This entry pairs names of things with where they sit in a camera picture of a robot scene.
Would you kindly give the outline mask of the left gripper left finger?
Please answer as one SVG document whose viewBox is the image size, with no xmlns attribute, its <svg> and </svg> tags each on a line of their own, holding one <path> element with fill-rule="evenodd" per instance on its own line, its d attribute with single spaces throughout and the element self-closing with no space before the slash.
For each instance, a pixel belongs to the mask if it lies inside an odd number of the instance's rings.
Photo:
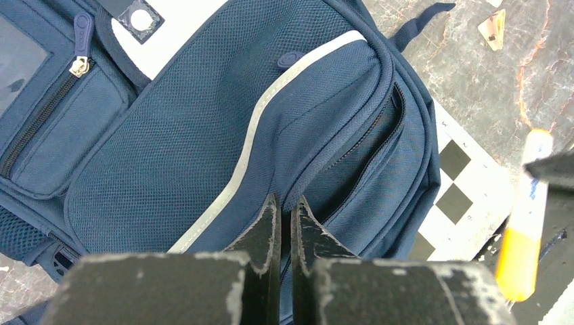
<svg viewBox="0 0 574 325">
<path fill-rule="evenodd" d="M 227 248 L 92 255 L 50 301 L 42 324 L 277 324 L 281 210 L 265 199 Z"/>
</svg>

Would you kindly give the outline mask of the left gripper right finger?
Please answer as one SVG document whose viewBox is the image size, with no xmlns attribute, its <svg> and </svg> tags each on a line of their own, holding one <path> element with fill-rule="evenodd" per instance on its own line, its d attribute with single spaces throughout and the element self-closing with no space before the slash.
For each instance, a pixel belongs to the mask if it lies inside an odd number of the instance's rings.
<svg viewBox="0 0 574 325">
<path fill-rule="evenodd" d="M 295 324 L 514 324 L 481 264 L 364 260 L 301 198 L 291 214 Z"/>
</svg>

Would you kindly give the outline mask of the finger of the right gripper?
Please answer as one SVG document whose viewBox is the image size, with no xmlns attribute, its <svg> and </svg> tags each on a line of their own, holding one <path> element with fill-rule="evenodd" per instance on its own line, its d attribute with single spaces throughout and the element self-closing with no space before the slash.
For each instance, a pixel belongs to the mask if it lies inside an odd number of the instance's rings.
<svg viewBox="0 0 574 325">
<path fill-rule="evenodd" d="M 551 187 L 573 192 L 573 150 L 529 162 L 525 170 Z"/>
</svg>

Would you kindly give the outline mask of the yellow white marker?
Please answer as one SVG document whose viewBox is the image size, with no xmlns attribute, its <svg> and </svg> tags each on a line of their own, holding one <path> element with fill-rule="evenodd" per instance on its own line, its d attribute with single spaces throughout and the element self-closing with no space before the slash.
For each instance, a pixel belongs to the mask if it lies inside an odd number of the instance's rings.
<svg viewBox="0 0 574 325">
<path fill-rule="evenodd" d="M 504 230 L 495 271 L 497 285 L 511 306 L 535 291 L 548 184 L 526 171 L 526 165 L 549 157 L 553 138 L 533 129 L 525 140 L 514 203 Z"/>
</svg>

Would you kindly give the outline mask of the orange triangular card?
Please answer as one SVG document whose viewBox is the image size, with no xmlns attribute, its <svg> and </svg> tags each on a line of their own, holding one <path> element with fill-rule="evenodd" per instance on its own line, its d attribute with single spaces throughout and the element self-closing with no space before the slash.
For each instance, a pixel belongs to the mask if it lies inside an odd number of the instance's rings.
<svg viewBox="0 0 574 325">
<path fill-rule="evenodd" d="M 498 51 L 503 48 L 505 20 L 506 10 L 501 9 L 492 14 L 477 27 L 478 31 L 486 41 L 486 44 L 488 44 L 493 51 Z"/>
</svg>

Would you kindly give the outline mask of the navy blue backpack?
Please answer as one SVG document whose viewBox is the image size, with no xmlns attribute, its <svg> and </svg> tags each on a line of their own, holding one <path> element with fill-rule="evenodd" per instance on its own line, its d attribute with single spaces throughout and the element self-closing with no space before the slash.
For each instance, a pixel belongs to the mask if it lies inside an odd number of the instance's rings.
<svg viewBox="0 0 574 325">
<path fill-rule="evenodd" d="M 437 197 L 433 99 L 362 1 L 226 1 L 148 77 L 101 1 L 1 2 L 1 253 L 220 251 L 270 194 L 406 259 Z"/>
</svg>

